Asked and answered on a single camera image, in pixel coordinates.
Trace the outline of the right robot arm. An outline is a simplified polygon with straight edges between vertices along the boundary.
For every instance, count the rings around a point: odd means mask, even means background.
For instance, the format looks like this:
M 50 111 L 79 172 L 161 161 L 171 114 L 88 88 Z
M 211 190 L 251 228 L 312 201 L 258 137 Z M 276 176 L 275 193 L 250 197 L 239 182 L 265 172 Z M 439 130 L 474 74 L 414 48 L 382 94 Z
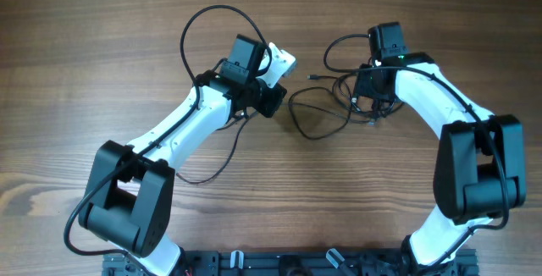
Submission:
M 480 230 L 504 229 L 526 200 L 523 126 L 461 93 L 425 52 L 410 52 L 397 22 L 365 35 L 371 63 L 357 73 L 357 95 L 409 105 L 439 139 L 435 207 L 406 238 L 414 273 L 435 273 Z

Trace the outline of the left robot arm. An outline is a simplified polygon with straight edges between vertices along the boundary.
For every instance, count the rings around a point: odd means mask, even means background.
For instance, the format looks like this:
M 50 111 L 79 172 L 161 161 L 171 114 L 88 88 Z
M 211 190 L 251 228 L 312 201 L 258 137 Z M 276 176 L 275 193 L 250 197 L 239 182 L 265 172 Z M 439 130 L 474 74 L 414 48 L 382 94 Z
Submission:
M 185 251 L 166 234 L 174 178 L 186 159 L 247 108 L 270 118 L 286 89 L 279 80 L 296 58 L 273 43 L 237 36 L 230 55 L 197 75 L 187 98 L 164 120 L 126 145 L 108 141 L 97 151 L 79 225 L 113 244 L 102 255 L 122 258 L 142 275 L 188 275 Z

